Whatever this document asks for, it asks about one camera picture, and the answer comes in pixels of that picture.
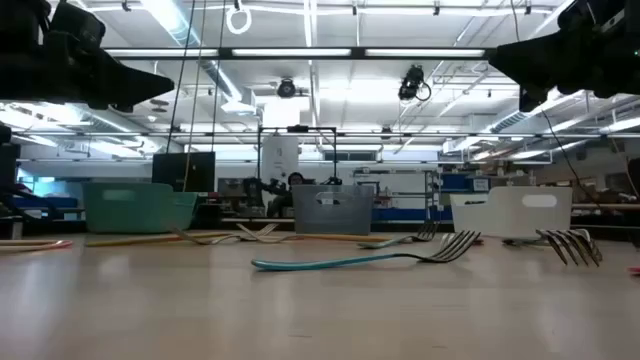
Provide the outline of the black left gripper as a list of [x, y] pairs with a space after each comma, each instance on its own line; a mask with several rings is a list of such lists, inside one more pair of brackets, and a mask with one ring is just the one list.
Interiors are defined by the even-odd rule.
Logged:
[[102, 38], [45, 37], [29, 46], [29, 99], [84, 103], [132, 113], [175, 89], [173, 80], [128, 67], [101, 48]]

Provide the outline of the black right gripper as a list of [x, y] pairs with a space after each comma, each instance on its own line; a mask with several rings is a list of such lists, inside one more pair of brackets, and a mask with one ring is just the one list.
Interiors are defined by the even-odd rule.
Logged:
[[[567, 36], [560, 65], [554, 71], [563, 35]], [[531, 112], [546, 102], [551, 90], [562, 94], [591, 90], [598, 98], [623, 92], [623, 62], [618, 47], [622, 19], [563, 19], [559, 31], [487, 51], [489, 64], [519, 85], [519, 110]]]

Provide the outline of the blue-handled black fork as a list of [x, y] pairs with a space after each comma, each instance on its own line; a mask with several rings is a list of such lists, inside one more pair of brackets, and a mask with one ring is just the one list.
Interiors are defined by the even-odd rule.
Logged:
[[439, 224], [439, 221], [426, 222], [414, 235], [392, 238], [390, 240], [377, 243], [358, 243], [357, 246], [361, 249], [376, 250], [404, 243], [430, 242], [435, 238]]
[[481, 238], [481, 233], [477, 231], [465, 230], [456, 233], [458, 233], [458, 236], [453, 242], [449, 243], [446, 247], [440, 247], [436, 253], [430, 256], [421, 256], [412, 253], [383, 253], [378, 255], [306, 262], [281, 262], [253, 259], [251, 261], [251, 265], [256, 269], [264, 271], [308, 271], [358, 265], [395, 258], [413, 259], [419, 263], [446, 264], [456, 261], [462, 257], [473, 247], [473, 241], [478, 237]]
[[584, 265], [599, 267], [603, 261], [603, 255], [586, 229], [571, 230], [536, 230], [537, 239], [506, 239], [502, 244], [510, 247], [529, 247], [538, 250], [550, 249], [568, 266]]

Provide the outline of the black monitor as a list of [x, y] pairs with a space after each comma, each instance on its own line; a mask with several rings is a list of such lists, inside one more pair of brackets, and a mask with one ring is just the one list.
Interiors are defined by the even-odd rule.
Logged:
[[170, 185], [175, 192], [213, 192], [214, 152], [163, 153], [152, 159], [152, 182]]

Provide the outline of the teal plastic bin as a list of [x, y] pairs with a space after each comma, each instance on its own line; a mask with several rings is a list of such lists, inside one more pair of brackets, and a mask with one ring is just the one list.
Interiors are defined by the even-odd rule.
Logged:
[[198, 194], [160, 183], [88, 182], [82, 186], [86, 226], [96, 234], [161, 234], [186, 230]]

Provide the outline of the blue storage bin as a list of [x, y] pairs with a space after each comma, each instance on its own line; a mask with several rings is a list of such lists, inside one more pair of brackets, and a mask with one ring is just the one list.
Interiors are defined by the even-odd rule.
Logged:
[[466, 173], [444, 173], [441, 191], [445, 193], [488, 193], [491, 182], [488, 177]]

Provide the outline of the black equipment box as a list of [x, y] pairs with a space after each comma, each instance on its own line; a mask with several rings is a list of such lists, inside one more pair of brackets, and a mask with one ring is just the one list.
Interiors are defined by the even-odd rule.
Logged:
[[12, 130], [0, 123], [0, 193], [15, 185], [21, 146], [12, 142]]

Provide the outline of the white plastic bin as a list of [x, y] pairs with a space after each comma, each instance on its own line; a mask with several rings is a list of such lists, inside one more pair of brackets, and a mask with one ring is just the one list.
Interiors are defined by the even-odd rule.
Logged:
[[568, 230], [570, 187], [500, 186], [486, 194], [451, 194], [454, 230], [504, 239], [535, 239], [537, 230]]

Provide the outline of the wooden workbench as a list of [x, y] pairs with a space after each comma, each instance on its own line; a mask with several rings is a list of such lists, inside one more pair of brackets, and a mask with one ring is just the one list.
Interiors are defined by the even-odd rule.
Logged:
[[640, 211], [640, 204], [595, 204], [595, 203], [577, 203], [572, 205], [573, 209], [600, 209], [615, 211]]

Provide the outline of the grey metal shelf rack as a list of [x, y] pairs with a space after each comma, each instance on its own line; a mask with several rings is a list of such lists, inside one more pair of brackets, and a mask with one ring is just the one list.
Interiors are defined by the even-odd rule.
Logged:
[[[430, 170], [361, 167], [352, 171], [355, 185], [374, 190], [374, 208], [429, 210], [438, 199]], [[375, 221], [423, 222], [423, 221]]]

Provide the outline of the white cylindrical tank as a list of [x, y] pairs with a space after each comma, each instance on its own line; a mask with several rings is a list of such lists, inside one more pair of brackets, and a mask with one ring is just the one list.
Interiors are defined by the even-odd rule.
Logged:
[[261, 174], [264, 182], [278, 180], [286, 183], [299, 166], [299, 142], [297, 137], [269, 136], [261, 147]]

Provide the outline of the black crossbar with light strips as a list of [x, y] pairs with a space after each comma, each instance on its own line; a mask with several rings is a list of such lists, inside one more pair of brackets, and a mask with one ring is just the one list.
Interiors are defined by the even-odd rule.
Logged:
[[119, 60], [487, 60], [483, 48], [367, 48], [367, 47], [270, 47], [270, 48], [106, 48]]

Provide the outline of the person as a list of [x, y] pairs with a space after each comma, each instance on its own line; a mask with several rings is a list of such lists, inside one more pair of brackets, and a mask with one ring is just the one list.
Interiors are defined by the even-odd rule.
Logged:
[[280, 191], [268, 206], [267, 216], [269, 218], [283, 217], [285, 209], [291, 208], [293, 206], [293, 187], [297, 185], [303, 185], [304, 182], [305, 178], [301, 173], [291, 173], [287, 179], [287, 188], [285, 188], [283, 191]]

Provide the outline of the blue low panel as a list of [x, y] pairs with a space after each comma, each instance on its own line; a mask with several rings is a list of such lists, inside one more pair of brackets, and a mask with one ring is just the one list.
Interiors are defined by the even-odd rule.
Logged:
[[403, 208], [374, 208], [372, 210], [373, 221], [425, 221], [441, 220], [450, 221], [453, 218], [450, 206], [445, 206], [442, 211], [436, 207], [426, 209]]

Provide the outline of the grey translucent plastic bin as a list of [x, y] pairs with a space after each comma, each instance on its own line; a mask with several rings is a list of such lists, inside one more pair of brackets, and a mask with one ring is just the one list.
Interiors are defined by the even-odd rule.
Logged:
[[366, 236], [371, 231], [371, 186], [296, 185], [292, 198], [298, 234]]

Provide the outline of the black metal frame stand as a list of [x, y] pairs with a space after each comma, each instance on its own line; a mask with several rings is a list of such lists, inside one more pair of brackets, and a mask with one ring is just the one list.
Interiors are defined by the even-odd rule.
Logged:
[[269, 136], [289, 136], [289, 137], [297, 137], [299, 142], [299, 166], [300, 166], [300, 155], [301, 155], [301, 145], [300, 140], [302, 138], [318, 138], [323, 137], [325, 135], [332, 136], [332, 146], [333, 146], [333, 173], [332, 177], [337, 177], [337, 136], [338, 131], [335, 127], [310, 127], [306, 125], [293, 125], [287, 127], [263, 127], [259, 126], [256, 134], [256, 147], [257, 147], [257, 160], [256, 160], [256, 178], [263, 183], [264, 182], [260, 178], [261, 168], [261, 147], [264, 142], [264, 139]]

